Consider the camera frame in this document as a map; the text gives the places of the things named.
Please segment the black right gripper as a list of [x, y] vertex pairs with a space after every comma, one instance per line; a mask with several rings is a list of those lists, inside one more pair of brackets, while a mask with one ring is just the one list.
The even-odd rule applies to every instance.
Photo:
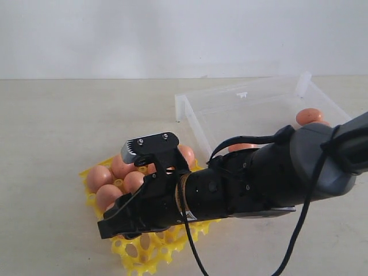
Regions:
[[144, 233], [162, 232], [186, 224], [185, 192], [181, 180], [186, 170], [169, 169], [144, 177], [135, 193], [122, 195], [98, 224], [101, 239], [123, 236], [132, 240]]

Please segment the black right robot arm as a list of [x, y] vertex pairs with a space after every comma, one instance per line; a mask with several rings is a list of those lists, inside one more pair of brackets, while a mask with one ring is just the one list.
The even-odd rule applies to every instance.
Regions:
[[192, 172], [171, 132], [128, 140], [124, 162], [154, 164], [138, 191], [118, 198], [98, 222], [100, 235], [143, 233], [227, 217], [277, 217], [305, 200], [348, 193], [367, 171], [367, 114], [334, 128], [286, 126], [272, 136], [219, 144], [207, 168]]

